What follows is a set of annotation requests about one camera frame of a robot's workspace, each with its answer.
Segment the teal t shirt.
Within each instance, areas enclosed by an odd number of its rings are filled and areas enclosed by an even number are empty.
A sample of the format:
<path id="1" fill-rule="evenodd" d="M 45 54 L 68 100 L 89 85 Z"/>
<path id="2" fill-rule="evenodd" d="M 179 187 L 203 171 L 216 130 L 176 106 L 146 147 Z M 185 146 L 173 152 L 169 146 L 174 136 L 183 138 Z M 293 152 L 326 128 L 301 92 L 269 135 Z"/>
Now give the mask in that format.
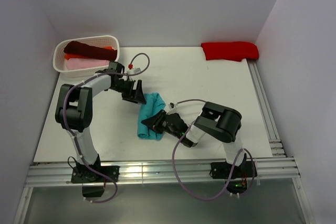
<path id="1" fill-rule="evenodd" d="M 143 140 L 156 140 L 162 139 L 163 134 L 155 133 L 141 122 L 145 119 L 156 115 L 160 110 L 164 110 L 166 103 L 163 101 L 159 93 L 146 93 L 144 94 L 146 104 L 140 106 L 137 125 L 137 136 Z"/>

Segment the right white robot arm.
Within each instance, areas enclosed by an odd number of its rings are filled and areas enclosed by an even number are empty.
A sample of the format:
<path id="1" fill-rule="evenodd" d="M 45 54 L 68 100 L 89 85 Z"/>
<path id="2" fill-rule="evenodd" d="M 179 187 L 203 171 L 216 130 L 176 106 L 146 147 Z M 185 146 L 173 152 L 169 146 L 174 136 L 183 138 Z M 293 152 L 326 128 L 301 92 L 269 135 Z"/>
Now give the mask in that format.
<path id="1" fill-rule="evenodd" d="M 228 173 L 234 177 L 245 171 L 246 154 L 237 136 L 241 128 L 242 115 L 235 109 L 199 99 L 204 105 L 194 122 L 187 125 L 177 113 L 178 105 L 194 100 L 184 100 L 169 104 L 169 111 L 160 109 L 153 116 L 141 120 L 141 124 L 154 133 L 167 133 L 179 143 L 191 148 L 209 135 L 223 144 Z"/>

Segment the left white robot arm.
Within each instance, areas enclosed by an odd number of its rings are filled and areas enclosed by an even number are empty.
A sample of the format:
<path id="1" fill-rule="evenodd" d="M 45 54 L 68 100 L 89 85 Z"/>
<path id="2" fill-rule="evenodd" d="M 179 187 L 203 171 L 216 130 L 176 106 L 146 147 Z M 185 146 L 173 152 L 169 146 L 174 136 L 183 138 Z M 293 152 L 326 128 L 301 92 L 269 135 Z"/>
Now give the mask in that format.
<path id="1" fill-rule="evenodd" d="M 76 85 L 63 84 L 59 91 L 55 120 L 67 131 L 76 150 L 77 172 L 91 182 L 102 176 L 99 154 L 90 133 L 93 119 L 93 98 L 103 91 L 116 91 L 124 101 L 146 104 L 142 81 L 131 78 L 142 74 L 140 68 L 125 67 L 119 62 L 109 63 L 108 68 L 99 70 L 92 77 Z"/>

